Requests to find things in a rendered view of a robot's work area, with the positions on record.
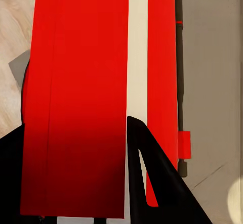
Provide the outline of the radio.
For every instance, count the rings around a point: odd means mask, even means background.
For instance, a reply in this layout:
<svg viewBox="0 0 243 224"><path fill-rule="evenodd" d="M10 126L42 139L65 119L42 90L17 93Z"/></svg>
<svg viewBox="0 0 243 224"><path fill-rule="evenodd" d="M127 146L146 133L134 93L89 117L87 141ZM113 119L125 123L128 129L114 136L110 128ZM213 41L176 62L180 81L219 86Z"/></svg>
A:
<svg viewBox="0 0 243 224"><path fill-rule="evenodd" d="M187 177L182 28L182 0L35 0L20 215L131 224L128 116ZM158 207L139 156L147 204Z"/></svg>

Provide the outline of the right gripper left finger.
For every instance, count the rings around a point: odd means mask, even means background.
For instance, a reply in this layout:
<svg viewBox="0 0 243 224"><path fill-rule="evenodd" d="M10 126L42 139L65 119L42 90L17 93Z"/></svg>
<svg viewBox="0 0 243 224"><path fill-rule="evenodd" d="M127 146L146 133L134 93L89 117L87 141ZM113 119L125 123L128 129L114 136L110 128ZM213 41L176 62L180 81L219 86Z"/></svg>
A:
<svg viewBox="0 0 243 224"><path fill-rule="evenodd" d="M0 224L11 224L21 203L25 124L0 139Z"/></svg>

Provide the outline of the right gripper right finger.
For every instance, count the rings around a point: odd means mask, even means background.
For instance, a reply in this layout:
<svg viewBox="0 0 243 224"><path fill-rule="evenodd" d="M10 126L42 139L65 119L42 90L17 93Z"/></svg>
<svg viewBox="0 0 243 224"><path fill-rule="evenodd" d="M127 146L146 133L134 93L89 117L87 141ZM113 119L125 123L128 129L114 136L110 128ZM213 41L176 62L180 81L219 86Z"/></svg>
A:
<svg viewBox="0 0 243 224"><path fill-rule="evenodd" d="M131 224L213 224L147 125L127 117ZM139 150L158 207L147 204Z"/></svg>

